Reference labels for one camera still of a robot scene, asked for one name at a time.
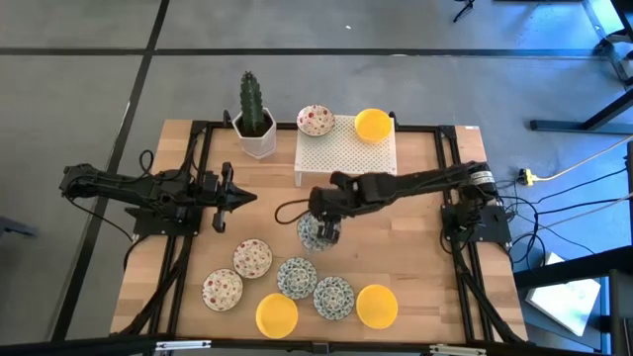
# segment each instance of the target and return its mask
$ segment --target black floor stripe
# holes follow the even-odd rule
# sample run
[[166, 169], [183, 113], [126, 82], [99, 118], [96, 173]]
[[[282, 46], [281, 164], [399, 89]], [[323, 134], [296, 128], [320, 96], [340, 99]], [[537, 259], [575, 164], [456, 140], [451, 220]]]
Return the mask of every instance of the black floor stripe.
[[124, 47], [0, 47], [0, 55], [144, 55], [145, 48], [124, 48]]
[[[138, 73], [136, 74], [136, 80], [128, 101], [128, 107], [124, 114], [119, 133], [117, 134], [112, 153], [108, 159], [106, 167], [108, 172], [116, 173], [119, 170], [121, 158], [123, 157], [126, 142], [128, 141], [130, 129], [132, 128], [132, 123], [134, 121], [140, 94], [142, 93], [145, 78], [147, 77], [147, 72], [149, 71], [149, 65], [151, 64], [151, 50], [154, 49], [156, 42], [158, 41], [158, 36], [160, 35], [160, 30], [168, 7], [169, 0], [162, 0], [160, 2], [160, 7], [158, 8], [158, 13], [156, 14], [156, 20], [154, 22], [151, 35], [149, 36], [147, 48], [145, 49], [144, 56], [140, 62]], [[97, 201], [93, 206], [93, 212], [102, 216], [106, 213], [107, 206], [108, 199], [101, 197], [97, 198]], [[83, 281], [90, 265], [90, 259], [92, 258], [92, 253], [94, 252], [94, 248], [97, 243], [100, 228], [101, 220], [90, 217], [87, 227], [84, 230], [84, 234], [80, 239], [81, 247], [79, 250], [79, 256], [74, 263], [72, 276], [70, 277], [68, 288], [63, 296], [63, 302], [61, 304], [61, 308], [59, 309], [58, 318], [52, 331], [52, 341], [60, 341], [66, 338], [68, 327], [72, 322], [72, 315], [77, 305], [77, 301], [79, 300]]]
[[602, 56], [593, 49], [463, 49], [463, 48], [37, 48], [0, 47], [0, 55], [391, 55], [391, 56], [486, 56], [486, 57], [580, 57]]
[[593, 49], [459, 48], [159, 48], [154, 55], [410, 55], [500, 57], [596, 57]]

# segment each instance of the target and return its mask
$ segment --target gray floor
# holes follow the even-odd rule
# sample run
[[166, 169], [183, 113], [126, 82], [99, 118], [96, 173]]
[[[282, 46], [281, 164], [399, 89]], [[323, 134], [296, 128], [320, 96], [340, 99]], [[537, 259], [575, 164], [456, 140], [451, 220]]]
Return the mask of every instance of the gray floor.
[[[605, 30], [617, 30], [612, 9], [601, 0], [591, 3]], [[598, 41], [578, 3], [478, 0], [471, 14], [451, 24], [461, 6], [446, 0], [172, 1], [158, 46], [522, 49], [591, 48]], [[0, 46], [143, 47], [157, 8], [158, 1], [148, 0], [2, 0]], [[0, 215], [40, 230], [36, 238], [6, 234], [0, 239], [0, 282], [5, 287], [0, 292], [0, 343], [47, 337], [86, 221], [84, 213], [59, 197], [61, 169], [79, 162], [105, 165], [138, 65], [138, 57], [0, 56]], [[255, 72], [266, 106], [280, 121], [291, 121], [307, 104], [324, 103], [349, 115], [367, 107], [394, 110], [404, 124], [480, 126], [498, 179], [510, 178], [519, 167], [546, 176], [620, 139], [526, 128], [532, 119], [585, 120], [621, 95], [623, 87], [611, 64], [597, 59], [155, 57], [120, 172], [139, 173], [137, 156], [155, 148], [165, 119], [216, 120], [223, 109], [236, 114], [244, 70]], [[633, 113], [618, 120], [633, 121]], [[519, 188], [518, 193], [535, 200], [623, 167], [624, 155], [619, 147], [558, 180]], [[626, 177], [620, 175], [539, 209], [620, 197], [626, 189]], [[107, 217], [132, 228], [121, 204], [111, 203]], [[529, 224], [517, 219], [511, 229], [519, 235]], [[621, 246], [630, 243], [628, 209], [617, 206], [556, 231], [596, 252]], [[549, 232], [542, 237], [548, 250], [566, 258], [588, 253]], [[104, 225], [70, 337], [108, 333], [127, 246], [124, 236]], [[519, 255], [521, 248], [513, 253]], [[530, 336], [537, 333], [530, 330]]]

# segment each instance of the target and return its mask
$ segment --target wooden table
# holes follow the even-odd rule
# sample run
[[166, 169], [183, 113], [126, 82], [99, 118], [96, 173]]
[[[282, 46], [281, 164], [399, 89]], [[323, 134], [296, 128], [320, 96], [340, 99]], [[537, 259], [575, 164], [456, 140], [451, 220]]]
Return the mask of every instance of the wooden table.
[[[180, 166], [191, 123], [165, 122], [154, 173]], [[486, 160], [479, 129], [457, 127], [456, 131], [462, 161]], [[257, 194], [258, 199], [227, 214], [223, 234], [211, 228], [215, 209], [205, 210], [200, 234], [193, 241], [177, 335], [264, 339], [255, 325], [257, 305], [266, 295], [278, 292], [279, 266], [290, 257], [302, 256], [315, 264], [319, 279], [340, 276], [351, 284], [356, 294], [369, 284], [391, 288], [400, 310], [391, 327], [374, 330], [364, 326], [355, 311], [341, 321], [325, 320], [318, 315], [309, 297], [298, 301], [299, 322], [287, 339], [464, 342], [452, 258], [442, 251], [438, 242], [442, 195], [404, 198], [378, 213], [346, 219], [337, 245], [326, 252], [308, 255], [297, 238], [296, 226], [279, 225], [273, 219], [281, 203], [306, 198], [315, 184], [327, 185], [327, 177], [323, 175], [306, 175], [303, 187], [295, 188], [293, 164], [297, 134], [277, 131], [277, 152], [257, 161], [241, 151], [233, 130], [213, 131], [207, 169], [220, 172], [222, 163], [230, 161], [235, 171], [233, 182]], [[437, 168], [432, 134], [397, 133], [396, 142], [399, 174]], [[289, 208], [282, 212], [281, 219], [293, 217], [304, 209], [303, 205]], [[235, 308], [225, 312], [209, 310], [202, 301], [202, 282], [211, 272], [230, 268], [233, 250], [248, 238], [260, 238], [270, 245], [274, 255], [272, 267], [262, 278], [244, 280], [243, 294]], [[130, 256], [112, 331], [127, 326], [154, 292], [165, 241], [165, 236], [151, 236]], [[512, 330], [526, 339], [507, 256], [495, 244], [478, 243], [478, 246], [488, 297]], [[470, 299], [476, 337], [482, 338], [477, 303], [472, 296]], [[168, 296], [159, 331], [166, 329], [170, 306], [171, 296]]]

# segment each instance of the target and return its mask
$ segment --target ceramic bowl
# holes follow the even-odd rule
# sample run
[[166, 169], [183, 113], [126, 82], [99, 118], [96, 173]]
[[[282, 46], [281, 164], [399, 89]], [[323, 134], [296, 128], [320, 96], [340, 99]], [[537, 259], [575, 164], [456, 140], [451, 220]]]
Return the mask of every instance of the ceramic bowl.
[[263, 276], [273, 262], [273, 253], [266, 242], [251, 238], [237, 246], [233, 252], [233, 268], [248, 279]]
[[293, 257], [277, 272], [277, 287], [284, 296], [299, 300], [310, 295], [317, 286], [317, 269], [305, 258]]
[[202, 300], [210, 310], [225, 312], [235, 307], [241, 292], [241, 278], [235, 272], [223, 268], [212, 272], [203, 283]]
[[358, 294], [356, 312], [365, 325], [384, 329], [394, 323], [398, 316], [398, 300], [389, 288], [369, 285]]
[[328, 320], [341, 320], [354, 309], [354, 290], [340, 277], [326, 277], [316, 285], [316, 311]]
[[392, 132], [392, 118], [380, 109], [365, 109], [354, 118], [358, 137], [367, 143], [380, 143]]
[[255, 311], [255, 323], [264, 335], [279, 339], [288, 336], [299, 320], [297, 305], [279, 293], [266, 296]]
[[[333, 242], [318, 238], [318, 228], [323, 227], [324, 222], [320, 222], [310, 213], [303, 214], [297, 222], [297, 235], [301, 244], [308, 252], [321, 252], [334, 245]], [[340, 222], [334, 226], [340, 234]]]
[[297, 115], [297, 127], [302, 133], [310, 136], [329, 133], [334, 124], [334, 114], [323, 105], [306, 106]]

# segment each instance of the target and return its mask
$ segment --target potted cactus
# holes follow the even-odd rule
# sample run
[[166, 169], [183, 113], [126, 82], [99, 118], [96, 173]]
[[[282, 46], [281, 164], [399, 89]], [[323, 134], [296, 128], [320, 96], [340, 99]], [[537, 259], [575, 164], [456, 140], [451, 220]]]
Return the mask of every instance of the potted cactus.
[[261, 159], [275, 152], [277, 123], [261, 103], [259, 83], [247, 71], [241, 77], [239, 93], [241, 112], [232, 121], [244, 152]]

